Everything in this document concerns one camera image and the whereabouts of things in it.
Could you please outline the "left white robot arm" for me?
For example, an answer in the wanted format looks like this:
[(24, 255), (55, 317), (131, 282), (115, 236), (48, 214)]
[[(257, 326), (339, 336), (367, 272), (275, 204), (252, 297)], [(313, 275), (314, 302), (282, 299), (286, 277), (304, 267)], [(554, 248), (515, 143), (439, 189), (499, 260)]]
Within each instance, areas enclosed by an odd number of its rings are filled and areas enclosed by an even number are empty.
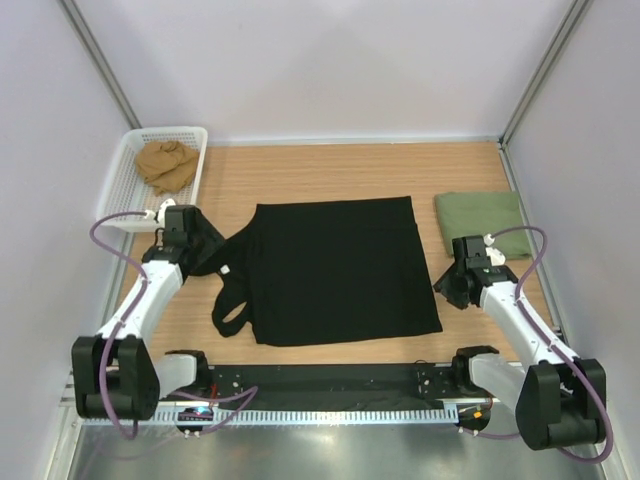
[(203, 352), (177, 350), (153, 362), (147, 345), (170, 300), (225, 239), (194, 205), (167, 201), (144, 214), (155, 221), (156, 238), (141, 261), (125, 259), (138, 273), (134, 286), (96, 334), (71, 348), (75, 405), (84, 419), (145, 421), (178, 390), (199, 400), (212, 387)]

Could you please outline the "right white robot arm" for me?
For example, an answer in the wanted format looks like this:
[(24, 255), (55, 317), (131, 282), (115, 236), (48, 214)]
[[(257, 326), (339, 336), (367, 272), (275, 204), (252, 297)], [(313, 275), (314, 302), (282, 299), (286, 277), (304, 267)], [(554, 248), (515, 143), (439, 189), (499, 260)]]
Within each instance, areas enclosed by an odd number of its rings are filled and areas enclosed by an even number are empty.
[(453, 239), (453, 264), (434, 289), (454, 307), (474, 305), (493, 319), (520, 364), (493, 347), (461, 348), (452, 359), (452, 387), (464, 396), (485, 391), (503, 403), (533, 450), (612, 447), (604, 368), (581, 358), (546, 324), (494, 242), (492, 234)]

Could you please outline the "black tank top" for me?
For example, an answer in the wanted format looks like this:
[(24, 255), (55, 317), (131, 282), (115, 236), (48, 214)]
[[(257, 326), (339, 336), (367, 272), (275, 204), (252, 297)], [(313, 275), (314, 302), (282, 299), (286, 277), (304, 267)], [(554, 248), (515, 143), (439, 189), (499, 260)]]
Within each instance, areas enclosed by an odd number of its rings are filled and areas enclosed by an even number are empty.
[(440, 333), (408, 197), (259, 204), (195, 275), (223, 287), (212, 323), (257, 343), (336, 344)]

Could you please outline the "green tank top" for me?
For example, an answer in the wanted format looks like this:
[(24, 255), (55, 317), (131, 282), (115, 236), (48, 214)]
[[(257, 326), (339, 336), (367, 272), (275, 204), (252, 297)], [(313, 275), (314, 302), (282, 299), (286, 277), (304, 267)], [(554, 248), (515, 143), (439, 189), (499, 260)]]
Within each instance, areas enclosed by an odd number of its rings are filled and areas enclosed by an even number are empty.
[(455, 238), (524, 225), (515, 192), (447, 192), (434, 197), (434, 207), (449, 257), (453, 256)]

